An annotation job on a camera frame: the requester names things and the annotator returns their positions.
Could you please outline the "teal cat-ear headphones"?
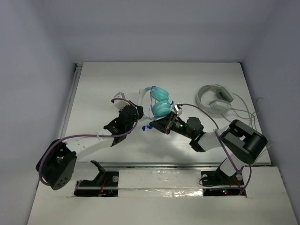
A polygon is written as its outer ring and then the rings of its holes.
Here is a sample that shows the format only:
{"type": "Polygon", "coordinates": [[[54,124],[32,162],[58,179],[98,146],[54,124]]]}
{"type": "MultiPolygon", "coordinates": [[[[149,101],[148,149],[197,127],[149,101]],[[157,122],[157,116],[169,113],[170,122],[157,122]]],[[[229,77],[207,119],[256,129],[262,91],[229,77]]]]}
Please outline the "teal cat-ear headphones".
{"type": "Polygon", "coordinates": [[[174,102],[169,101],[168,91],[160,87],[149,86],[144,89],[139,89],[137,105],[142,106],[143,98],[148,91],[150,92],[150,106],[146,118],[149,120],[157,120],[167,116],[171,112],[174,102]]]}

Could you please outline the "blue twist tie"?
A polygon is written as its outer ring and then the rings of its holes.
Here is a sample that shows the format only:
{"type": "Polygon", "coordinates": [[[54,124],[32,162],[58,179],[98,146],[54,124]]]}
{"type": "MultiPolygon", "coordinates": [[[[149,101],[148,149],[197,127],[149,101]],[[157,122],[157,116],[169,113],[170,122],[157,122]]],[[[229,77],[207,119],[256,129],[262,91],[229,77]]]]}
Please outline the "blue twist tie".
{"type": "Polygon", "coordinates": [[[151,125],[145,125],[145,126],[142,126],[142,130],[145,131],[146,129],[152,129],[153,126],[151,125]]]}

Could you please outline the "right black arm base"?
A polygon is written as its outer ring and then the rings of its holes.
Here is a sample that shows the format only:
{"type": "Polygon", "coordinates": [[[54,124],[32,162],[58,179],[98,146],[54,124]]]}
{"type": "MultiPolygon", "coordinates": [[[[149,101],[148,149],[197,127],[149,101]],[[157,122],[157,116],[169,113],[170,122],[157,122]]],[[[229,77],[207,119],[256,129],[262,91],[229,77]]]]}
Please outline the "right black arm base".
{"type": "Polygon", "coordinates": [[[244,179],[241,174],[235,173],[228,177],[221,171],[202,171],[199,185],[203,196],[246,196],[244,179]]]}

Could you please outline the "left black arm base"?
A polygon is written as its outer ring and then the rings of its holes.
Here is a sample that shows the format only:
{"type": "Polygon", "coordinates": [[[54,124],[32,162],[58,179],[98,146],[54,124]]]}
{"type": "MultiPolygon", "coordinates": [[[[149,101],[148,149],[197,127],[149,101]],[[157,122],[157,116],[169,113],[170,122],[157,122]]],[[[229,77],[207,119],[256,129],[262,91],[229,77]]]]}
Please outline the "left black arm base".
{"type": "Polygon", "coordinates": [[[108,171],[97,175],[94,180],[76,182],[74,195],[77,197],[118,197],[119,172],[108,171]]]}

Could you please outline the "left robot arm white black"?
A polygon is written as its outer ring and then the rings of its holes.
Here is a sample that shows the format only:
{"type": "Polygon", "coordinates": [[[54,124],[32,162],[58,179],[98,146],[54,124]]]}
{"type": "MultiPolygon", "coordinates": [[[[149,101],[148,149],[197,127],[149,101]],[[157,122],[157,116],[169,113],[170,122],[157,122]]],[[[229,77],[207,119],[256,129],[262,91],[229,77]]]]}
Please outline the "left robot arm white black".
{"type": "Polygon", "coordinates": [[[71,180],[77,160],[125,140],[143,115],[143,107],[127,105],[94,135],[71,135],[52,141],[36,165],[40,182],[52,190],[63,188],[71,180]]]}

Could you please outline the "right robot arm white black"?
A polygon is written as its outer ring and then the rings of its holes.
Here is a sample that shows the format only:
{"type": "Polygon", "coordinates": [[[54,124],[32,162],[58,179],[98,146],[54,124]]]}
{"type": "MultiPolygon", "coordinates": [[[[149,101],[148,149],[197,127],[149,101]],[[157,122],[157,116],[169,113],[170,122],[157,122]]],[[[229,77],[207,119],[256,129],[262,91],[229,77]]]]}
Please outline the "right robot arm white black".
{"type": "Polygon", "coordinates": [[[223,148],[226,159],[215,171],[203,173],[205,186],[227,185],[237,178],[246,165],[252,165],[268,141],[265,136],[240,120],[234,120],[223,129],[205,132],[197,117],[183,121],[171,112],[167,116],[150,122],[156,130],[169,134],[175,132],[190,139],[189,145],[196,152],[207,152],[223,148]]]}

